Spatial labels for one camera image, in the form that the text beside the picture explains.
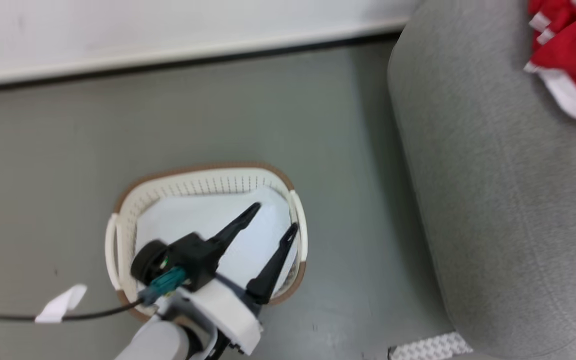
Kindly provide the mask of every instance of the teal connector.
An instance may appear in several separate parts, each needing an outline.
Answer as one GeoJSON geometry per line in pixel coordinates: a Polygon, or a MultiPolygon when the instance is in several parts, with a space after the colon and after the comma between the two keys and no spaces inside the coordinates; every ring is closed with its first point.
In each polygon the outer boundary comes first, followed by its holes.
{"type": "Polygon", "coordinates": [[[158,298],[175,291],[186,281],[186,271],[174,267],[166,271],[162,276],[155,278],[146,289],[139,292],[138,296],[143,299],[143,304],[153,305],[158,298]]]}

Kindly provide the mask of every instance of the white basket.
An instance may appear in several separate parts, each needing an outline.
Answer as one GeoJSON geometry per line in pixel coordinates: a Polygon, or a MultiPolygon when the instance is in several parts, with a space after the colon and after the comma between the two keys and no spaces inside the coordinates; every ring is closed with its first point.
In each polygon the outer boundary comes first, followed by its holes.
{"type": "MultiPolygon", "coordinates": [[[[302,202],[292,182],[276,168],[258,162],[236,162],[195,166],[144,178],[119,199],[105,230],[105,264],[110,282],[125,305],[137,300],[137,281],[130,274],[135,257],[137,219],[156,201],[170,196],[208,194],[237,194],[251,192],[258,187],[271,187],[283,196],[290,207],[290,220],[299,224],[297,257],[288,278],[270,299],[278,304],[290,297],[299,287],[306,271],[308,230],[302,202]]],[[[132,314],[145,321],[154,314],[153,307],[138,306],[132,314]]]]}

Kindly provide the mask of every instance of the gray fabric upholstery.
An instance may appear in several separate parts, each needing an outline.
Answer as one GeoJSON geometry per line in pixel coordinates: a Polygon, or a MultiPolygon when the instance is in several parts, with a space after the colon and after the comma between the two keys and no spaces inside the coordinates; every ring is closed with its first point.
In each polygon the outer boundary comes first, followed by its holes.
{"type": "Polygon", "coordinates": [[[576,120],[535,76],[526,0],[429,0],[390,91],[455,328],[476,351],[576,360],[576,120]]]}

